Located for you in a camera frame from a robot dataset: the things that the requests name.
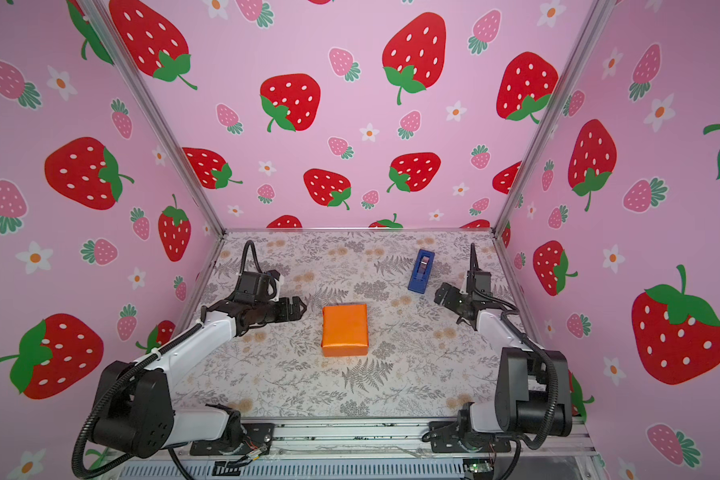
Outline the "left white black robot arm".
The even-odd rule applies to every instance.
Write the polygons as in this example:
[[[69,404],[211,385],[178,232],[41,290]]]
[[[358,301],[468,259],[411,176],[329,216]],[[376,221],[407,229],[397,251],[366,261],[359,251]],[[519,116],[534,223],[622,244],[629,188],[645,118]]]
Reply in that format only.
[[[75,444],[95,443],[128,458],[148,458],[170,447],[210,442],[233,452],[245,442],[241,414],[220,404],[177,411],[172,394],[188,373],[223,344],[271,323],[300,320],[300,297],[253,304],[220,300],[201,309],[187,331],[130,362],[102,372],[96,399]]]

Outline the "orange yellow wrapping paper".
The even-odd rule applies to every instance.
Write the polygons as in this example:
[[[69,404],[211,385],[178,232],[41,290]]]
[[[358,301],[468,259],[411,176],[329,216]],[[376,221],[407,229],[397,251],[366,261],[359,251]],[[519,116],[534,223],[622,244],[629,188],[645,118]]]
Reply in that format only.
[[[324,357],[366,356],[369,350],[366,304],[325,306],[321,348]]]

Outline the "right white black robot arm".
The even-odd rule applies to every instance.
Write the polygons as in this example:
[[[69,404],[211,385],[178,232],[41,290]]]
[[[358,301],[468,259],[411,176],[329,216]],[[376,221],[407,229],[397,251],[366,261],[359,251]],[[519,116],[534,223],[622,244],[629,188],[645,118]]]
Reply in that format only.
[[[517,441],[540,449],[549,437],[567,437],[573,428],[566,357],[538,345],[511,318],[520,314],[508,301],[483,290],[462,291],[442,284],[434,301],[458,315],[476,333],[501,350],[494,397],[466,403],[457,420],[427,434],[432,442],[460,443],[479,450],[495,442]]]

